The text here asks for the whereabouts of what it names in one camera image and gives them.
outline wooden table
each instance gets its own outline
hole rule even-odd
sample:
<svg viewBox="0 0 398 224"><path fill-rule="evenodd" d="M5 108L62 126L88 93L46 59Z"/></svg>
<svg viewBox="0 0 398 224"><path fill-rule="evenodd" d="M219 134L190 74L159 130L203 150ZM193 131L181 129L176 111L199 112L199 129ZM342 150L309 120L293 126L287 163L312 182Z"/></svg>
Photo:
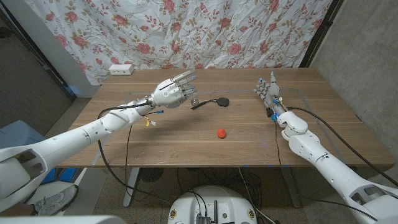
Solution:
<svg viewBox="0 0 398 224"><path fill-rule="evenodd" d="M163 114L151 114L156 126L146 126L142 119L132 127L129 142L129 167L268 167L279 166L275 144L275 123L266 116L266 107L253 92L259 77L269 81L272 69L204 69L197 70L193 82L199 100L229 98L227 108L208 103L191 110L185 102ZM184 70L136 70L130 76L110 76L87 104L71 128L96 119L98 113L112 106L142 98L151 93L163 80ZM373 133L331 86L312 68L274 69L277 83L286 106L312 110L351 144L370 162L379 166L394 163ZM303 118L321 140L322 145L337 158L352 166L364 164L324 125L302 111L294 111ZM217 129L224 128L226 137L217 137ZM310 166L295 155L277 127L280 161L288 166ZM111 135L104 153L111 166L124 166L128 129ZM104 166L101 158L93 162L98 145L92 144L59 167Z"/></svg>

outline small red ball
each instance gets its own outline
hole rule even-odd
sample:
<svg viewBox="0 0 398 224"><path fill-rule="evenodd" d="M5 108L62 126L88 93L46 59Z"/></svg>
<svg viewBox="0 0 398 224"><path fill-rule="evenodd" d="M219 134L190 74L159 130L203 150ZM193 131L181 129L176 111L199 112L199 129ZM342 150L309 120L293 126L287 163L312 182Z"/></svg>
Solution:
<svg viewBox="0 0 398 224"><path fill-rule="evenodd" d="M223 128L220 128L219 130L217 130L217 136L219 138L225 138L225 136L226 136L225 130Z"/></svg>

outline floral fabric backdrop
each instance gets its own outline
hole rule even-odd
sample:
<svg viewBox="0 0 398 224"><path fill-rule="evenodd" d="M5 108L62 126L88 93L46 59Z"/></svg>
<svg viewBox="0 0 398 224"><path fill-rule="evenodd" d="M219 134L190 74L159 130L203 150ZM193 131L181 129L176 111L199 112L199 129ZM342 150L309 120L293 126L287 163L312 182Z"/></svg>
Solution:
<svg viewBox="0 0 398 224"><path fill-rule="evenodd" d="M112 64L298 67L331 0L25 0L92 85Z"/></svg>

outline white robotic arm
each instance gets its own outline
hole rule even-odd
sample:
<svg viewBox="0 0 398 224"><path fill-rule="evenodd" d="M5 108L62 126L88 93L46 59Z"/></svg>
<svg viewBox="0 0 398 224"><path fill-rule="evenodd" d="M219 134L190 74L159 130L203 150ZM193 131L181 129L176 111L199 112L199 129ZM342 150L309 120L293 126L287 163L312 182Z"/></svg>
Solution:
<svg viewBox="0 0 398 224"><path fill-rule="evenodd" d="M358 222L397 223L398 190L363 179L330 154L320 144L319 138L308 130L308 124L293 112L287 111L279 95L274 72L271 73L271 82L270 85L260 78L260 85L257 85L258 89L254 89L254 92L264 100L268 109L272 108L272 119L285 128L282 136L289 142L290 149L314 165L347 205L364 212L351 209Z"/></svg>
<svg viewBox="0 0 398 224"><path fill-rule="evenodd" d="M190 70L160 83L150 96L44 141L0 150L0 212L32 193L56 165L109 134L132 126L156 106L176 108L196 92Z"/></svg>

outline wall outlet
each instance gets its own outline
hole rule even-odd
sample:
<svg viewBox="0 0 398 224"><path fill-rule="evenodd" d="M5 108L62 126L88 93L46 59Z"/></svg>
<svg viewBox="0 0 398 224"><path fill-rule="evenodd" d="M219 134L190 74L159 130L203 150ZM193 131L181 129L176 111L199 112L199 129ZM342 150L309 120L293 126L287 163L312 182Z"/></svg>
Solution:
<svg viewBox="0 0 398 224"><path fill-rule="evenodd" d="M130 65L112 65L109 68L111 75L131 75L134 67Z"/></svg>

